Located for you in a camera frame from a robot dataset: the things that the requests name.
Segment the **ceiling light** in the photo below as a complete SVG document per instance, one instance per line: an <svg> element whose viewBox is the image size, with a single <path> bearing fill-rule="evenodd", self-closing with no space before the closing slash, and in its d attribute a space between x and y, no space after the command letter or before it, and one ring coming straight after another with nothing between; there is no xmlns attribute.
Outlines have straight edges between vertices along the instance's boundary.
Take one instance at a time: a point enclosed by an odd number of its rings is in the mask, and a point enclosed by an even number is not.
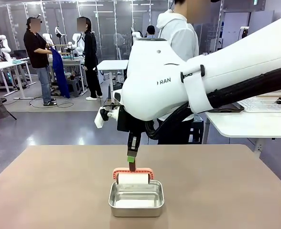
<svg viewBox="0 0 281 229"><path fill-rule="evenodd" d="M113 13L113 11L94 11L94 13Z"/></svg>
<svg viewBox="0 0 281 229"><path fill-rule="evenodd" d="M103 4L81 4L80 6L103 6Z"/></svg>

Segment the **black shirt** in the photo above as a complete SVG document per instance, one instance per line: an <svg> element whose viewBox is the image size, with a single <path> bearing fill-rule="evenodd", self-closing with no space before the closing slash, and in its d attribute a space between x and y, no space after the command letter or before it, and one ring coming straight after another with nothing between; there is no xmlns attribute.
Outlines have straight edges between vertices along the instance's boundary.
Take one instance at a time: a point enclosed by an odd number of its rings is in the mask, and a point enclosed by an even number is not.
<svg viewBox="0 0 281 229"><path fill-rule="evenodd" d="M36 35L27 29L24 35L24 43L33 68L45 68L48 66L47 54L34 52L37 49L45 49L47 42L38 33Z"/></svg>
<svg viewBox="0 0 281 229"><path fill-rule="evenodd" d="M97 44L95 35L89 31L85 32L84 38L84 66L93 69L97 66Z"/></svg>

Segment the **wire basket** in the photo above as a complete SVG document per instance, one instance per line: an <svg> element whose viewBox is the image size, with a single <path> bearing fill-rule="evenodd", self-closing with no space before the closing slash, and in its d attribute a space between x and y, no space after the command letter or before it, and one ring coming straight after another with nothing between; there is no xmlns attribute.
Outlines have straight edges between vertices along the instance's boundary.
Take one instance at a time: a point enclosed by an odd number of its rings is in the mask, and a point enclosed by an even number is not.
<svg viewBox="0 0 281 229"><path fill-rule="evenodd" d="M262 94L238 103L246 112L281 112L281 92Z"/></svg>

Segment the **metal tray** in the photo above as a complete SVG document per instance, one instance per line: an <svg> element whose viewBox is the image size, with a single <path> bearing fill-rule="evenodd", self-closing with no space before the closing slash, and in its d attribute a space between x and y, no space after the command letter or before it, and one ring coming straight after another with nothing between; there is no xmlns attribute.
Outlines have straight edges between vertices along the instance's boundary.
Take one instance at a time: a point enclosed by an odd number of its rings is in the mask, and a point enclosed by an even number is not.
<svg viewBox="0 0 281 229"><path fill-rule="evenodd" d="M108 203L115 217L158 217L164 205L162 184L117 184L111 186Z"/></svg>

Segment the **white table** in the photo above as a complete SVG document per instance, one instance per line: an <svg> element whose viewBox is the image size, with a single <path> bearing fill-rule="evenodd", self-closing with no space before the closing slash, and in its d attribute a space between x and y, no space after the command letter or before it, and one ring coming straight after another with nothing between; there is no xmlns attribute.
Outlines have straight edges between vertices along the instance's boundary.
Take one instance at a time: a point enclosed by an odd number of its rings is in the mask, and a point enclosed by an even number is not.
<svg viewBox="0 0 281 229"><path fill-rule="evenodd" d="M28 75L29 75L29 78L31 80L31 84L33 84L32 79L31 79L31 75L30 75L30 71L29 71L29 68L28 68L28 62L27 61L22 61L20 63L12 63L12 62L7 62L7 61L0 62L1 75L2 75L2 78L3 78L4 84L6 86L6 89L7 89L7 94L5 94L4 96L8 96L8 95L14 93L15 91L13 91L13 92L9 91L8 84L7 84L7 81L6 81L6 77L3 74L3 69L9 68L9 67L14 67L14 71L15 71L15 75L16 75L16 78L17 78L17 82L18 82L18 85L19 85L19 88L20 88L20 91L21 91L21 94L22 94L21 97L14 98L14 99L15 100L17 100L17 99L33 99L33 97L25 97L24 91L22 89L22 82L21 82L21 79L19 77L20 74L18 72L18 66L20 66L20 68L21 68L22 64L26 64Z"/></svg>
<svg viewBox="0 0 281 229"><path fill-rule="evenodd" d="M257 138L254 153L259 157L266 138L281 138L281 113L209 113L203 144L207 143L210 123L225 137Z"/></svg>
<svg viewBox="0 0 281 229"><path fill-rule="evenodd" d="M110 94L111 94L111 101L114 102L113 97L113 79L112 75L115 73L117 79L117 72L118 70L125 70L128 67L129 60L111 60L111 61L102 61L98 64L97 69L98 71L106 71L109 72L109 79L110 79Z"/></svg>
<svg viewBox="0 0 281 229"><path fill-rule="evenodd" d="M78 66L80 68L80 76L81 76L81 83L82 83L82 93L80 94L80 96L83 96L86 92L87 89L84 86L84 82L86 81L86 77L85 76L85 72L84 72L84 57L75 57L73 60L70 59L62 59L63 61L63 66L66 67L74 67L74 66ZM52 58L48 59L49 62L49 66L53 65L53 60Z"/></svg>

